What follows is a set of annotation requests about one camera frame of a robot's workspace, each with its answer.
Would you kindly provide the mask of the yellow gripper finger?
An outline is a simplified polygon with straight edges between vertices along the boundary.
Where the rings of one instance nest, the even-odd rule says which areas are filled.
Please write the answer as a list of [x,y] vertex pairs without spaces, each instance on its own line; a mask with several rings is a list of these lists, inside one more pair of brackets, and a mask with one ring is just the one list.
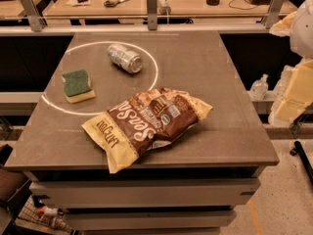
[[269,123],[291,125],[313,103],[313,60],[302,59],[294,68],[285,66],[274,96]]

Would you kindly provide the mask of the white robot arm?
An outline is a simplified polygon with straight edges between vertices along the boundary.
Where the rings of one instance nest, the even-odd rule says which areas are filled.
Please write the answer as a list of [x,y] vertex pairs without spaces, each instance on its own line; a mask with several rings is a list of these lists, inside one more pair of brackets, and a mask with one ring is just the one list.
[[285,66],[273,94],[268,118],[274,126],[289,126],[313,103],[313,0],[275,23],[270,33],[290,38],[291,50],[301,57],[293,68]]

